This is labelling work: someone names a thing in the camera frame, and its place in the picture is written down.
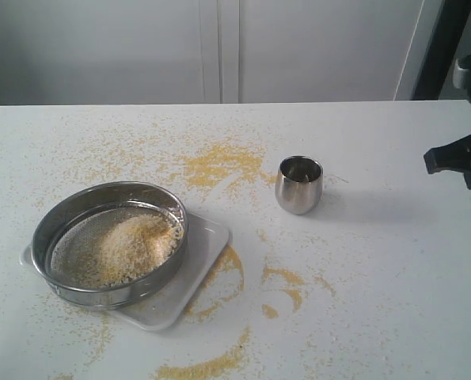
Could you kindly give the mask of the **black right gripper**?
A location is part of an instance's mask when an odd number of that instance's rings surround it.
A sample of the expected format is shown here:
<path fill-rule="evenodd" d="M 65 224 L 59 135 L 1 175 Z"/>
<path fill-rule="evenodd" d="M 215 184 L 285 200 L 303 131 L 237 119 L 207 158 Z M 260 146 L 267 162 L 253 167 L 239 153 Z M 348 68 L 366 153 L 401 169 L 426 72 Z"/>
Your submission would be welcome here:
<path fill-rule="evenodd" d="M 425 153 L 424 162 L 429 174 L 443 170 L 464 173 L 465 185 L 471 190 L 471 135 L 431 148 Z"/>

